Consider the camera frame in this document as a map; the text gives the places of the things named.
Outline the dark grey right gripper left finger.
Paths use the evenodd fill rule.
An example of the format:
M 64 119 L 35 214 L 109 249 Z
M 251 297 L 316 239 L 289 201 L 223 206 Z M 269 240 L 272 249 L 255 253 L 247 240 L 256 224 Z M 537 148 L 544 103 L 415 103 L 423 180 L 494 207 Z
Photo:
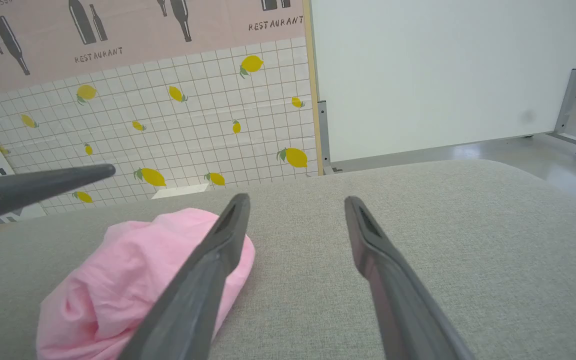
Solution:
M 226 279 L 240 264 L 249 216 L 249 195 L 233 196 L 118 360 L 208 360 Z

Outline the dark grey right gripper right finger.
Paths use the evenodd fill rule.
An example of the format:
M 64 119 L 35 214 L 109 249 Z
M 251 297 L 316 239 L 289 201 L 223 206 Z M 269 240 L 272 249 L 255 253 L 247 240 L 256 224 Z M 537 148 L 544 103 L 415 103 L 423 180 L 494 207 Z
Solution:
M 476 360 L 364 201 L 344 201 L 352 257 L 368 281 L 386 360 Z

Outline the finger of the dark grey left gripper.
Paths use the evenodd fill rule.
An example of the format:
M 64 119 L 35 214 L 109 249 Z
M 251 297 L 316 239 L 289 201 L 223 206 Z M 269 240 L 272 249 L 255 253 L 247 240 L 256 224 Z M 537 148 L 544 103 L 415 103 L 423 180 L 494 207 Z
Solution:
M 112 177 L 115 166 L 87 166 L 0 176 L 0 216 Z

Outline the pink garment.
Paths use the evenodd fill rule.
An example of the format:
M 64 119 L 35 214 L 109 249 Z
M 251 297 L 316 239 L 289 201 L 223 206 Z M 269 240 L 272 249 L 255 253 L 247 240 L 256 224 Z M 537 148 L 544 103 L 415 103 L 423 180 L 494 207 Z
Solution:
M 118 360 L 219 216 L 185 208 L 151 222 L 110 226 L 99 248 L 42 301 L 38 360 Z M 240 263 L 225 282 L 212 340 L 242 290 L 254 257 L 246 235 Z

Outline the white low box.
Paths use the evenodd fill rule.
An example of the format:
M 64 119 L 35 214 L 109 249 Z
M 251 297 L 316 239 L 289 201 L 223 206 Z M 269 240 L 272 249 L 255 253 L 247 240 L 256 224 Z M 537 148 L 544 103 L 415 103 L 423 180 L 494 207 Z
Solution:
M 196 194 L 207 191 L 210 187 L 208 183 L 200 183 L 192 186 L 166 187 L 158 190 L 151 199 L 171 198 L 188 194 Z

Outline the lemon print tile backdrop panel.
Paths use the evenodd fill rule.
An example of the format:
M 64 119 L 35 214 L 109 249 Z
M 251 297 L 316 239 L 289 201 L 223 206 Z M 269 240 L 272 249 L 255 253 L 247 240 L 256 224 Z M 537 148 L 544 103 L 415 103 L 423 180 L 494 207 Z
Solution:
M 46 214 L 318 175 L 308 0 L 0 0 L 0 160 L 112 164 Z

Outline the grey metal partition leg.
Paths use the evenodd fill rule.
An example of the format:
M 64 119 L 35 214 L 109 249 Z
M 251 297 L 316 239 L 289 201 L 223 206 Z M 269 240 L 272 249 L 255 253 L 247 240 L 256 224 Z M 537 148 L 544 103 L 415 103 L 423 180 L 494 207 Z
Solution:
M 576 145 L 576 136 L 573 136 L 566 132 L 567 125 L 570 120 L 570 116 L 573 112 L 574 105 L 576 102 L 576 68 L 571 69 L 569 80 L 567 82 L 566 91 L 564 92 L 564 97 L 560 110 L 558 112 L 557 122 L 555 124 L 554 130 L 546 133 L 546 135 L 564 141 L 573 145 Z
M 323 174 L 343 173 L 343 169 L 333 166 L 330 157 L 329 118 L 326 100 L 317 102 L 318 128 L 321 143 Z

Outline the white partition board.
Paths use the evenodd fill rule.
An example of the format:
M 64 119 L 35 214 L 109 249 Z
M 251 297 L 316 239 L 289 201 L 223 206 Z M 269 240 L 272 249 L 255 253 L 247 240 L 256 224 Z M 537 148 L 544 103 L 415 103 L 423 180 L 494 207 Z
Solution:
M 576 0 L 311 0 L 334 162 L 553 132 Z

